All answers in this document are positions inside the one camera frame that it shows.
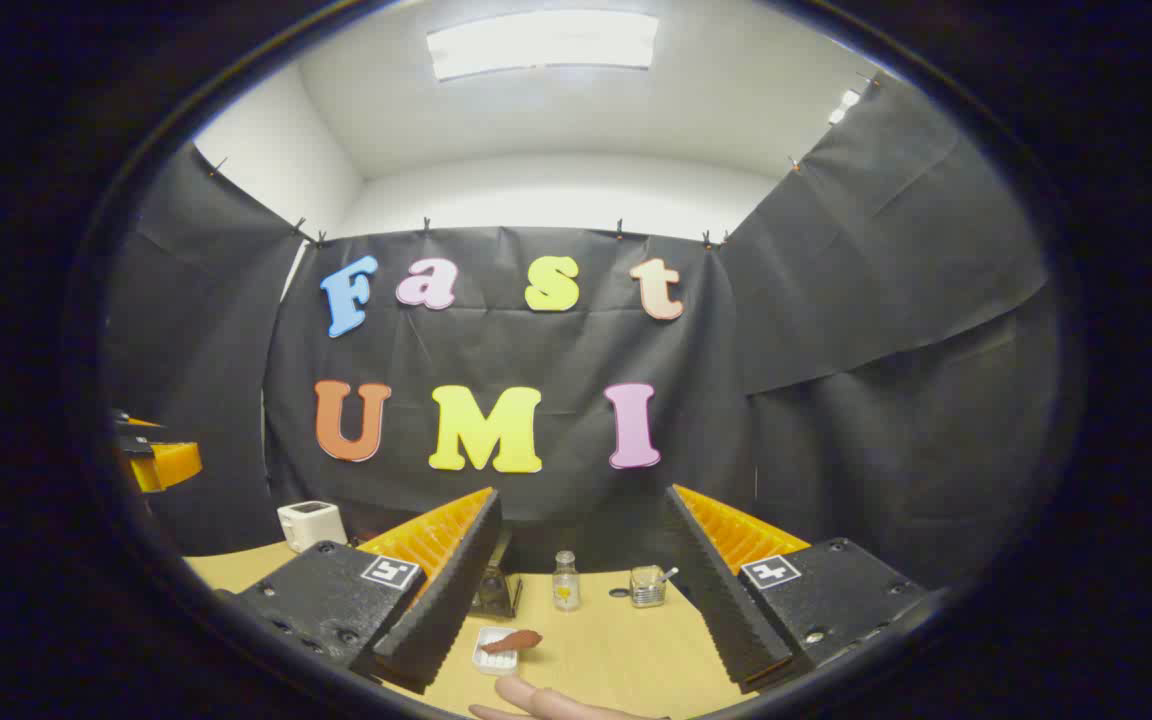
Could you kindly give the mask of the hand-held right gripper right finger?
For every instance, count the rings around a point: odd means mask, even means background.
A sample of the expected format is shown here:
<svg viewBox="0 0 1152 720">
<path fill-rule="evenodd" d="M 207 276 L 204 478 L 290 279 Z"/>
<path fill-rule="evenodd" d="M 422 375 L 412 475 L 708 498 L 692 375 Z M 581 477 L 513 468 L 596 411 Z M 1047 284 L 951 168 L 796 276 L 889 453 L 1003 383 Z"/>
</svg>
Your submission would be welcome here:
<svg viewBox="0 0 1152 720">
<path fill-rule="evenodd" d="M 687 596 L 744 694 L 863 647 L 929 594 L 847 538 L 801 541 L 682 486 L 664 507 Z"/>
</svg>

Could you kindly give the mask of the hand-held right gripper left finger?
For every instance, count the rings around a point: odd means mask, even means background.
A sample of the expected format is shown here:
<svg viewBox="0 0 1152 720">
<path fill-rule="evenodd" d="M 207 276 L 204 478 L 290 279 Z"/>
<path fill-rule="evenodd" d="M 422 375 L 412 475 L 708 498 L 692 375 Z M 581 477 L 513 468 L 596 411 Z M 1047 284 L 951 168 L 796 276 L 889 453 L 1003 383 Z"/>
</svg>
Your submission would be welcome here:
<svg viewBox="0 0 1152 720">
<path fill-rule="evenodd" d="M 420 694 L 465 623 L 500 529 L 499 493 L 480 488 L 361 548 L 317 541 L 221 597 L 289 647 Z"/>
</svg>

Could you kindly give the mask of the black electric oven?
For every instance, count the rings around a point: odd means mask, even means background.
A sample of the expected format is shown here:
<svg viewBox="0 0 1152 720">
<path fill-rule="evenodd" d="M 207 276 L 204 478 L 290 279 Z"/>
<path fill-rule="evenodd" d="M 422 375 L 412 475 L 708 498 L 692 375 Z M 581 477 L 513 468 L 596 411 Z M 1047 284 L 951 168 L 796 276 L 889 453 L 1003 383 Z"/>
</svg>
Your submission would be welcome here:
<svg viewBox="0 0 1152 720">
<path fill-rule="evenodd" d="M 524 579 L 515 571 L 515 552 L 511 551 L 511 529 L 498 536 L 488 564 L 477 584 L 471 602 L 471 614 L 484 617 L 511 619 L 517 614 Z"/>
</svg>

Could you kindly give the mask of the reddish-brown meat piece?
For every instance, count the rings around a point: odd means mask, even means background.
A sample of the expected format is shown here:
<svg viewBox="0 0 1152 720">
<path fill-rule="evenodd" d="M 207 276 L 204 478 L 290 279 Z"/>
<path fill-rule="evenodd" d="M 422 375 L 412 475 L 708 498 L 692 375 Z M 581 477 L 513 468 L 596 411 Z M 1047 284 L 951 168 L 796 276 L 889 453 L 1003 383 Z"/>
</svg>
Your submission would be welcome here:
<svg viewBox="0 0 1152 720">
<path fill-rule="evenodd" d="M 543 635 L 540 632 L 535 632 L 535 630 L 516 630 L 516 632 L 509 632 L 503 635 L 493 642 L 480 644 L 480 650 L 488 655 L 499 655 L 499 653 L 518 652 L 522 650 L 530 650 L 530 647 L 538 647 L 543 642 Z"/>
</svg>

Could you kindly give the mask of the white rectangular dish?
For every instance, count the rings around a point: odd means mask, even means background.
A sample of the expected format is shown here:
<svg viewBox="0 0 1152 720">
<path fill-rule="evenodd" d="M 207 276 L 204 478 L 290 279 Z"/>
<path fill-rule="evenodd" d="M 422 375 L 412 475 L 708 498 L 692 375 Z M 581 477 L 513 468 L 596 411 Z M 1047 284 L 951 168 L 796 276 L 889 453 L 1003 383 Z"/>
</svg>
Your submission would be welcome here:
<svg viewBox="0 0 1152 720">
<path fill-rule="evenodd" d="M 483 628 L 477 630 L 471 653 L 471 662 L 477 670 L 494 676 L 508 676 L 517 673 L 520 650 L 502 650 L 499 652 L 486 652 L 484 650 L 485 644 L 503 641 L 511 634 L 515 634 L 515 629 L 505 628 L 505 626 L 483 626 Z"/>
</svg>

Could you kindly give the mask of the clear bottle with yellow label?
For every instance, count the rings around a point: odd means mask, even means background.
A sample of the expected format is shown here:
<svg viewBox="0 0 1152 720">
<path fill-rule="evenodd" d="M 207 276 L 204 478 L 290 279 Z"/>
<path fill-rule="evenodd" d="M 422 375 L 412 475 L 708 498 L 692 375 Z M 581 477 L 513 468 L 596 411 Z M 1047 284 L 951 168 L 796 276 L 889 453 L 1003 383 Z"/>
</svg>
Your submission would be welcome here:
<svg viewBox="0 0 1152 720">
<path fill-rule="evenodd" d="M 575 553 L 562 550 L 556 555 L 556 570 L 552 575 L 552 601 L 558 611 L 579 609 L 579 571 L 575 564 Z"/>
</svg>

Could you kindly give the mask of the white toaster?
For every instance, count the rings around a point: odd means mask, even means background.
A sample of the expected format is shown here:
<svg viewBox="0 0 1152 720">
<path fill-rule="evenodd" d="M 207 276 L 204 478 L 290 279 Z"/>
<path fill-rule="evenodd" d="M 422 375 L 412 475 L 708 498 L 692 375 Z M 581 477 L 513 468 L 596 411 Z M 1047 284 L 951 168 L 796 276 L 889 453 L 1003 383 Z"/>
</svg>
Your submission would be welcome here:
<svg viewBox="0 0 1152 720">
<path fill-rule="evenodd" d="M 279 507 L 276 510 L 285 543 L 301 553 L 319 541 L 347 544 L 346 529 L 338 505 L 305 501 Z"/>
</svg>

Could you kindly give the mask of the large ceiling light panel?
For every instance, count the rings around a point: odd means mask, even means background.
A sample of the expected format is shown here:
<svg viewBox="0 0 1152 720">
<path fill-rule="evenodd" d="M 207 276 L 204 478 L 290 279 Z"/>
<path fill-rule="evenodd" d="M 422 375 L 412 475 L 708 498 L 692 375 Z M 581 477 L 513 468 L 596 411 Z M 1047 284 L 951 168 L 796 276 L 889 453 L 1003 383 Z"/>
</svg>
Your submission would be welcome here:
<svg viewBox="0 0 1152 720">
<path fill-rule="evenodd" d="M 426 46 L 439 81 L 535 67 L 643 69 L 653 63 L 659 23 L 634 12 L 524 12 L 439 29 Z"/>
</svg>

